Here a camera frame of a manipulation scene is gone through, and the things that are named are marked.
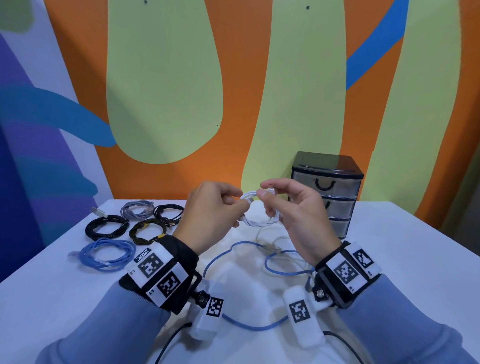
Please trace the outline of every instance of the drawer unit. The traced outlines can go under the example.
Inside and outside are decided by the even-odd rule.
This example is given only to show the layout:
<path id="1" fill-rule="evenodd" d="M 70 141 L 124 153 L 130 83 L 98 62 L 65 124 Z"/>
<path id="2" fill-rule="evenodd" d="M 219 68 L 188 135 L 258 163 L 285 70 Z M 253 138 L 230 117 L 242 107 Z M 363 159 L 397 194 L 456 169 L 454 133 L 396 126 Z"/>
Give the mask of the drawer unit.
<path id="1" fill-rule="evenodd" d="M 330 222 L 337 236 L 344 239 L 363 179 L 353 158 L 298 152 L 291 177 L 322 195 Z"/>
<path id="2" fill-rule="evenodd" d="M 351 218 L 356 200 L 323 197 L 330 218 Z"/>
<path id="3" fill-rule="evenodd" d="M 293 172 L 292 179 L 317 190 L 323 196 L 342 198 L 357 198 L 361 184 L 361 180 L 317 176 L 301 172 Z"/>
<path id="4" fill-rule="evenodd" d="M 350 219 L 344 218 L 330 218 L 333 230 L 339 239 L 347 237 L 348 227 L 350 225 Z"/>

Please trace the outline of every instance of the black handle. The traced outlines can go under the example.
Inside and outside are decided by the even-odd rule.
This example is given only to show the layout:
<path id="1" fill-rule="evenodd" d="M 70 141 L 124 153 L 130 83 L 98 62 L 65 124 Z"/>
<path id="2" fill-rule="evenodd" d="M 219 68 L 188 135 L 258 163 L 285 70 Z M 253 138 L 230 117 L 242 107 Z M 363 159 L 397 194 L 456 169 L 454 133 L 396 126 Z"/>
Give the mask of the black handle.
<path id="1" fill-rule="evenodd" d="M 333 186 L 335 186 L 335 182 L 336 181 L 332 181 L 332 183 L 330 184 L 330 186 L 328 186 L 327 188 L 323 188 L 323 187 L 320 187 L 320 185 L 318 184 L 318 178 L 315 180 L 315 186 L 317 186 L 317 188 L 320 190 L 320 191 L 329 191 L 333 188 Z"/>

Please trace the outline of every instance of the forearm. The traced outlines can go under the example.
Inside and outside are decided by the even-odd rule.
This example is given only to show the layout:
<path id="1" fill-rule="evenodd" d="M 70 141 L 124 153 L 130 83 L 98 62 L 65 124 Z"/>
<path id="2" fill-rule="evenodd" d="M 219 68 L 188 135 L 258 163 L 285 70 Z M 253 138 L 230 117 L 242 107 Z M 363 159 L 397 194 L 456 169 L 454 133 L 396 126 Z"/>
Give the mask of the forearm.
<path id="1" fill-rule="evenodd" d="M 36 364 L 144 363 L 170 317 L 116 282 L 68 337 L 47 346 Z"/>
<path id="2" fill-rule="evenodd" d="M 385 275 L 337 312 L 378 364 L 477 363 L 458 331 L 424 315 Z"/>

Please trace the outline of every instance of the hand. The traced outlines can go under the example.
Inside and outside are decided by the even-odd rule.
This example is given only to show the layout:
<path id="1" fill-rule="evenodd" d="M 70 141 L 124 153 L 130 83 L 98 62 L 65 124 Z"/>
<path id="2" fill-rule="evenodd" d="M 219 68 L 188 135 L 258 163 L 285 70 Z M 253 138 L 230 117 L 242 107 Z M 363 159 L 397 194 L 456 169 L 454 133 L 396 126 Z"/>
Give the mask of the hand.
<path id="1" fill-rule="evenodd" d="M 275 210 L 280 212 L 280 221 L 297 252 L 307 263 L 316 266 L 341 245 L 328 219 L 322 196 L 317 191 L 288 178 L 268 180 L 260 187 L 275 188 L 275 194 L 288 194 L 294 201 L 286 201 L 266 190 L 257 191 L 269 217 L 275 215 Z"/>
<path id="2" fill-rule="evenodd" d="M 237 200 L 243 192 L 228 183 L 203 182 L 188 195 L 187 205 L 173 236 L 198 255 L 222 240 L 250 208 Z"/>

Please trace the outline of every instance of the left hand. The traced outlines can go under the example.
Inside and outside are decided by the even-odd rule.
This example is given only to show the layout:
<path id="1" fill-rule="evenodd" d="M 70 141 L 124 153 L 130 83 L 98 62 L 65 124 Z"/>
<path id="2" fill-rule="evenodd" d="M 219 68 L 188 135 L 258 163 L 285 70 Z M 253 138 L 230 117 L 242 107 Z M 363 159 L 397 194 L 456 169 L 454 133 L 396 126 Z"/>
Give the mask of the left hand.
<path id="1" fill-rule="evenodd" d="M 222 182 L 203 182 L 188 195 L 185 211 L 173 236 L 198 255 L 222 240 L 248 211 L 246 200 L 237 200 L 240 188 Z"/>

